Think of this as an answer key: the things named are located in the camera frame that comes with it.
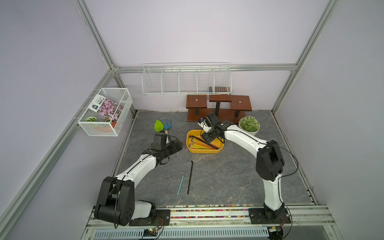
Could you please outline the long black hex key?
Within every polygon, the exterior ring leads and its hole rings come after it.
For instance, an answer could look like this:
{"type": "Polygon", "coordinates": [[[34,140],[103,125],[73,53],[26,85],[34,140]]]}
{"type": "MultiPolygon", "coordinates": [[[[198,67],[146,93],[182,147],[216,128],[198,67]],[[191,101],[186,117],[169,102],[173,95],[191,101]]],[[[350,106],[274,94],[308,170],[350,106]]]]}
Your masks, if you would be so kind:
{"type": "Polygon", "coordinates": [[[206,141],[204,141],[203,139],[201,139],[201,138],[199,138],[199,137],[196,137],[196,136],[189,136],[189,138],[190,138],[190,139],[196,139],[196,140],[198,140],[198,141],[200,141],[200,142],[202,142],[202,143],[204,143],[204,144],[207,144],[207,145],[210,145],[210,146],[213,146],[213,147],[216,147],[216,148],[219,149],[219,147],[217,147],[217,146],[215,146],[215,145],[213,145],[213,144],[207,143],[206,141]]]}

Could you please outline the red hex key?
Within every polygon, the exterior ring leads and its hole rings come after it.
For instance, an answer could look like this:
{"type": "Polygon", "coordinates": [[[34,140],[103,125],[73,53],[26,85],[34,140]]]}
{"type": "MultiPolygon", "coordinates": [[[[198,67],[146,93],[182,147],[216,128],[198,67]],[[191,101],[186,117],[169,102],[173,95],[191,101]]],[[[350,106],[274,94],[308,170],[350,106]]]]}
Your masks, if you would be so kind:
{"type": "Polygon", "coordinates": [[[210,145],[207,145],[207,144],[204,144],[204,143],[199,143],[199,142],[192,142],[192,143],[196,144],[196,145],[207,146],[209,148],[212,148],[212,150],[217,150],[218,149],[216,147],[213,147],[213,146],[210,146],[210,145]]]}

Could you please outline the yellow plastic storage box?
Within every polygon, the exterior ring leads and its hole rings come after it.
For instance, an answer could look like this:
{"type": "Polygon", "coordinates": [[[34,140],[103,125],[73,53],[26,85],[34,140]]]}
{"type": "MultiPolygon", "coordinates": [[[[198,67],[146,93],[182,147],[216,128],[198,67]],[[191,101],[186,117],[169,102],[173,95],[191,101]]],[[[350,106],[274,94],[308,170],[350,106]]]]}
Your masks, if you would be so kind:
{"type": "Polygon", "coordinates": [[[223,148],[224,143],[218,139],[214,139],[211,143],[205,141],[202,130],[190,130],[186,137],[186,146],[193,154],[218,154],[223,148]]]}

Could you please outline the orange hex key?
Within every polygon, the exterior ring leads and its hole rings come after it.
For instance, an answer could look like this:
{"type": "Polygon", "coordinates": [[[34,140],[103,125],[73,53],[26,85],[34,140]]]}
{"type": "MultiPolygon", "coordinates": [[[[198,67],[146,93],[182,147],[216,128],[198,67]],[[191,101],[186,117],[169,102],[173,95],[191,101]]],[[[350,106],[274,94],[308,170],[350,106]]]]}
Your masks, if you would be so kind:
{"type": "Polygon", "coordinates": [[[202,144],[198,144],[198,143],[191,143],[189,144],[189,148],[194,148],[194,149],[206,149],[206,150],[215,150],[215,148],[212,148],[211,146],[207,146],[207,145],[202,145],[202,144]]]}

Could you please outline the yellow hex key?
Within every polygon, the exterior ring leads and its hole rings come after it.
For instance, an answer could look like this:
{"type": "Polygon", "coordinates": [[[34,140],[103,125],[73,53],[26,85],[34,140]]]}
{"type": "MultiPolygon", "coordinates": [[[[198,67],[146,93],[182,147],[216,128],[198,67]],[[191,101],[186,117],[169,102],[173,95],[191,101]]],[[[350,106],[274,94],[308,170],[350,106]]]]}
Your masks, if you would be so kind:
{"type": "Polygon", "coordinates": [[[201,146],[201,145],[196,145],[196,144],[190,144],[188,145],[190,149],[203,149],[203,150],[211,150],[212,148],[209,148],[207,146],[201,146]]]}

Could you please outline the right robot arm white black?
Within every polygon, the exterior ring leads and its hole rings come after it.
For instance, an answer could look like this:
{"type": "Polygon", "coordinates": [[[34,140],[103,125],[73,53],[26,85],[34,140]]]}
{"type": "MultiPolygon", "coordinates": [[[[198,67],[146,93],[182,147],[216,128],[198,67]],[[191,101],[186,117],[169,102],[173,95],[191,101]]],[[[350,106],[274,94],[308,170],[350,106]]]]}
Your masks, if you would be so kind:
{"type": "Polygon", "coordinates": [[[261,140],[237,125],[224,121],[211,113],[198,120],[203,129],[202,138],[211,143],[217,138],[232,141],[256,158],[256,172],[263,179],[265,200],[264,214],[268,220],[276,219],[285,209],[281,198],[281,177],[285,161],[276,141],[261,140]]]}

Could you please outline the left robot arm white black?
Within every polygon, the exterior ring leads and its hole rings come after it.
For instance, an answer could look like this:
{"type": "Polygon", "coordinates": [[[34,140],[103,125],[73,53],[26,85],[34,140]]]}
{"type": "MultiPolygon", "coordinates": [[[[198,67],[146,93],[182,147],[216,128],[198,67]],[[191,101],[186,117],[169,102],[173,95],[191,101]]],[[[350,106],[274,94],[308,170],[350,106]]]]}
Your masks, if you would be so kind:
{"type": "Polygon", "coordinates": [[[148,201],[135,200],[135,188],[154,168],[163,165],[164,159],[183,149],[183,143],[164,132],[155,133],[153,143],[138,160],[115,177],[106,177],[101,184],[94,218],[118,226],[164,225],[164,214],[148,201]]]}

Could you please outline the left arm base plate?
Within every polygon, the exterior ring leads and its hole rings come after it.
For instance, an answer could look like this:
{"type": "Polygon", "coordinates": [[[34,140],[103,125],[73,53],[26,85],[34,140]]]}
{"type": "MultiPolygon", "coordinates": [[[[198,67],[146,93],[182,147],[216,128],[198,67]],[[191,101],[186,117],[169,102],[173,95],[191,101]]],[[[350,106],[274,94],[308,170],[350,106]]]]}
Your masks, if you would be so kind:
{"type": "Polygon", "coordinates": [[[129,222],[130,227],[136,226],[169,226],[171,220],[171,211],[165,209],[156,209],[150,212],[147,218],[137,218],[129,222]]]}

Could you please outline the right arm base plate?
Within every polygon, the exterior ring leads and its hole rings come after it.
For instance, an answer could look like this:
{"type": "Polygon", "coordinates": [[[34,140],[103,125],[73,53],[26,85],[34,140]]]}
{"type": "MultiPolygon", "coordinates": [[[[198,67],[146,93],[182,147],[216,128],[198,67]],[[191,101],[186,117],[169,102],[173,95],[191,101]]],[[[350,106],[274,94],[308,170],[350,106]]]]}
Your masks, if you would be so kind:
{"type": "Polygon", "coordinates": [[[249,209],[249,217],[252,225],[283,225],[291,224],[292,220],[286,208],[272,211],[264,208],[249,209]]]}

